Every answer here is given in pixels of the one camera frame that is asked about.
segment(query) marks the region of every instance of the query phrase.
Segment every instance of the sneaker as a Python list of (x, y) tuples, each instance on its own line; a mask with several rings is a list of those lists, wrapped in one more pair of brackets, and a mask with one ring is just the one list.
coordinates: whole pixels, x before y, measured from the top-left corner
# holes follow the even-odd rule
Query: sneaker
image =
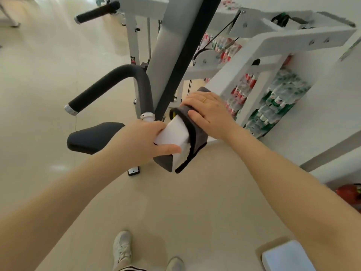
[(113, 255), (114, 255), (114, 267), (116, 268), (118, 263), (124, 258), (129, 258), (129, 262), (132, 259), (132, 251), (130, 249), (130, 243), (132, 242), (132, 234), (129, 231), (120, 232), (114, 240)]
[(186, 266), (180, 258), (173, 257), (169, 260), (167, 269), (165, 269), (165, 271), (186, 271)]

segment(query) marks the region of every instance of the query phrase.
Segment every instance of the hand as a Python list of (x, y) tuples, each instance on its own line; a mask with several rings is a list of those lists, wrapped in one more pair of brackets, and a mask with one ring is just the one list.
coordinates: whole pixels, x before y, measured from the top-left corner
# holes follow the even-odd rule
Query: hand
[(198, 111), (188, 111), (189, 117), (213, 138), (227, 141), (230, 134), (241, 129), (228, 113), (223, 100), (213, 92), (196, 91), (181, 105), (190, 105)]
[(137, 167), (153, 157), (180, 153), (178, 145), (155, 145), (154, 140), (167, 125), (161, 121), (136, 120), (119, 130), (102, 152), (126, 169)]

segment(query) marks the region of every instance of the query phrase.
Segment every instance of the person's right hand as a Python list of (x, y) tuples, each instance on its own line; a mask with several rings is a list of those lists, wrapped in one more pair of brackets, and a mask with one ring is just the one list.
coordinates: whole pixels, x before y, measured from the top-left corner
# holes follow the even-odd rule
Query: person's right hand
[(181, 105), (190, 105), (198, 112), (190, 110), (189, 117), (209, 136), (228, 140), (228, 137), (241, 127), (228, 113), (223, 100), (213, 92), (196, 91), (188, 95)]

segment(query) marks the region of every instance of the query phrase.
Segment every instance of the black padded handle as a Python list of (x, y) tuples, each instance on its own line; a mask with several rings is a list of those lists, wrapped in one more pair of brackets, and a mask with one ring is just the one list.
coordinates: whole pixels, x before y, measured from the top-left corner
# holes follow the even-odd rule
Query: black padded handle
[(128, 77), (134, 77), (138, 83), (138, 100), (141, 113), (154, 113), (151, 83), (147, 73), (139, 65), (122, 65), (113, 69), (75, 99), (71, 100), (68, 106), (76, 112), (72, 113), (72, 115), (82, 111), (117, 83)]
[(101, 7), (95, 8), (91, 11), (79, 14), (78, 16), (75, 16), (74, 20), (78, 24), (81, 24), (109, 13), (115, 13), (119, 8), (120, 8), (120, 3), (118, 1), (113, 1)]

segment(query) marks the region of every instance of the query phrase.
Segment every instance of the seat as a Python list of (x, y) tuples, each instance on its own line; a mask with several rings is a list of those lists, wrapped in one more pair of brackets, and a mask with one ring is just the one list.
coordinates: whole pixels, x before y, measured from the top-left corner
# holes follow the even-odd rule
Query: seat
[(102, 150), (115, 133), (124, 126), (122, 123), (101, 123), (73, 132), (66, 141), (67, 147), (72, 151), (92, 155)]

